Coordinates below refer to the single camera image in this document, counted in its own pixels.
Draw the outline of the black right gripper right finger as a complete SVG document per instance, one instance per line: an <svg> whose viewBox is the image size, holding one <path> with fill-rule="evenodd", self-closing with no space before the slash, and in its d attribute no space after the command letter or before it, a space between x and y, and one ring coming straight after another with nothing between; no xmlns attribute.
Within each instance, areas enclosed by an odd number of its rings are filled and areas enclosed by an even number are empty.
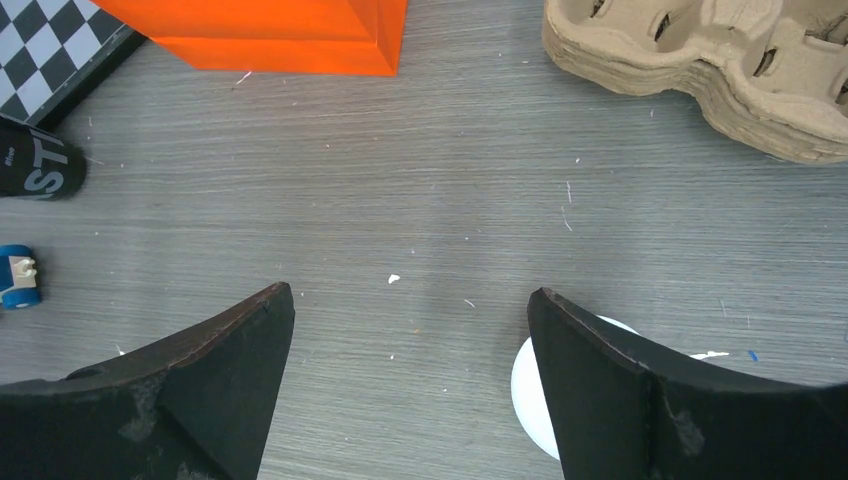
<svg viewBox="0 0 848 480"><path fill-rule="evenodd" d="M541 288L527 321L567 479L843 479L847 387L677 352Z"/></svg>

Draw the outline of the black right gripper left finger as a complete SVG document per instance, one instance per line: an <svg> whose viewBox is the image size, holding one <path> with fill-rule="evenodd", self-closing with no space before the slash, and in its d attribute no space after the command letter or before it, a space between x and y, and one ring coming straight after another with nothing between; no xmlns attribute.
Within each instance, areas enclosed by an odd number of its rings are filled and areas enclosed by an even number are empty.
<svg viewBox="0 0 848 480"><path fill-rule="evenodd" d="M253 479L295 322L278 282L154 343L1 388L5 479Z"/></svg>

